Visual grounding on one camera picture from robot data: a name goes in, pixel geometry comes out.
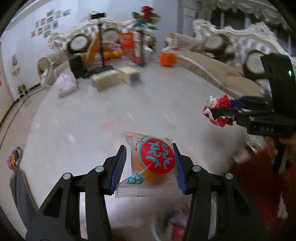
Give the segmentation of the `person's right hand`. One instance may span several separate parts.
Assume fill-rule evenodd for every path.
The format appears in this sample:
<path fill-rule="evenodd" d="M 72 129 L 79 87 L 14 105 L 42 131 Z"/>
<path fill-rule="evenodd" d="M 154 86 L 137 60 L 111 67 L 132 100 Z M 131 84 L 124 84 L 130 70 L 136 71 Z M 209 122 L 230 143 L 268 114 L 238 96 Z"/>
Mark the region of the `person's right hand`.
<path fill-rule="evenodd" d="M 274 157 L 278 154 L 278 150 L 275 146 L 275 141 L 271 137 L 266 137 L 266 148 L 269 156 Z M 290 146 L 290 159 L 292 162 L 295 162 L 295 155 L 296 155 L 296 137 L 293 135 L 291 138 L 280 138 L 279 142 Z"/>

